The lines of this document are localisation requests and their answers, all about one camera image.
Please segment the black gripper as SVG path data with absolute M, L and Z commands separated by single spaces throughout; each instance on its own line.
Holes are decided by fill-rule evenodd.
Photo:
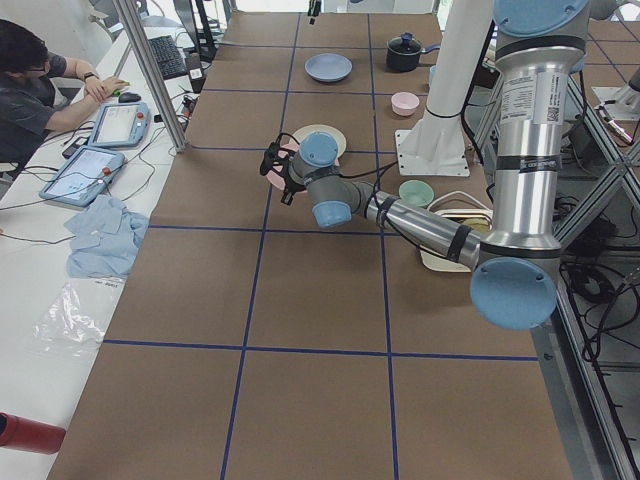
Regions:
M 291 204 L 295 194 L 299 191 L 299 182 L 294 178 L 294 172 L 291 170 L 291 158 L 286 157 L 280 160 L 282 170 L 281 178 L 284 180 L 283 195 L 281 202 L 283 204 Z

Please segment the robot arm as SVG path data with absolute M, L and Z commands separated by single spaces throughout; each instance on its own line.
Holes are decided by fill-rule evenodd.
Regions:
M 443 166 L 446 134 L 462 111 L 482 57 L 498 29 L 496 66 L 503 82 L 489 232 L 413 207 L 366 182 L 344 179 L 337 144 L 326 133 L 305 138 L 282 161 L 282 200 L 306 192 L 317 224 L 330 228 L 359 214 L 471 270 L 479 313 L 507 329 L 545 322 L 556 306 L 561 246 L 552 232 L 567 83 L 585 54 L 586 1 L 458 1 L 453 5 L 425 114 L 401 150 L 428 173 Z

